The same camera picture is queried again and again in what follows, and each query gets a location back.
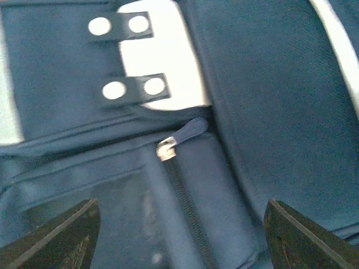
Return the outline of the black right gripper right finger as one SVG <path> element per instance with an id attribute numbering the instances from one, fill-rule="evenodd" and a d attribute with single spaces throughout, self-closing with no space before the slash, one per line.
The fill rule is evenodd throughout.
<path id="1" fill-rule="evenodd" d="M 358 246 L 282 201 L 268 201 L 264 228 L 274 268 L 358 268 Z"/>

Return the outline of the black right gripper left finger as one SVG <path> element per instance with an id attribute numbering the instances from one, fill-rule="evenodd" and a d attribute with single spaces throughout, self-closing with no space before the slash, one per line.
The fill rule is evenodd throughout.
<path id="1" fill-rule="evenodd" d="M 2 247 L 1 268 L 90 268 L 100 226 L 98 200 L 83 200 Z"/>

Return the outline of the navy blue student backpack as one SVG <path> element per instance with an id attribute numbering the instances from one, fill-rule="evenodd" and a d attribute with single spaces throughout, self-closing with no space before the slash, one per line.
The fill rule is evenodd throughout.
<path id="1" fill-rule="evenodd" d="M 205 268 L 157 157 L 198 117 L 215 126 L 176 160 L 218 268 L 272 268 L 266 204 L 275 198 L 358 244 L 358 119 L 309 1 L 180 1 L 214 106 L 151 112 L 105 106 L 125 81 L 114 41 L 85 22 L 116 1 L 5 1 L 2 18 L 25 142 L 1 148 L 1 245 L 96 198 L 92 268 Z"/>

